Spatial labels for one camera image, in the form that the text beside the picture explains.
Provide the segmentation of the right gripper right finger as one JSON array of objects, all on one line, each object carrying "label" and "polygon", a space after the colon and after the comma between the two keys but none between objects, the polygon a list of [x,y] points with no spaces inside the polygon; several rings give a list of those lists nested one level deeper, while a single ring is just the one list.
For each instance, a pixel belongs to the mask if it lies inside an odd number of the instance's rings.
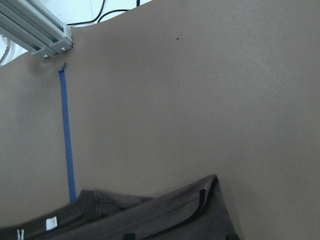
[{"label": "right gripper right finger", "polygon": [[226,240],[240,240],[240,237],[237,234],[227,234]]}]

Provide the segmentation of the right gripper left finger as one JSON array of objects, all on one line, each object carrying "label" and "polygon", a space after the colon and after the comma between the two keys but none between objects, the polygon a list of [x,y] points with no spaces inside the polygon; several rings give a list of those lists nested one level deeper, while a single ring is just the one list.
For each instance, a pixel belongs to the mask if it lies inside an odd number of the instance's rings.
[{"label": "right gripper left finger", "polygon": [[135,233],[125,233],[124,240],[136,240],[136,234]]}]

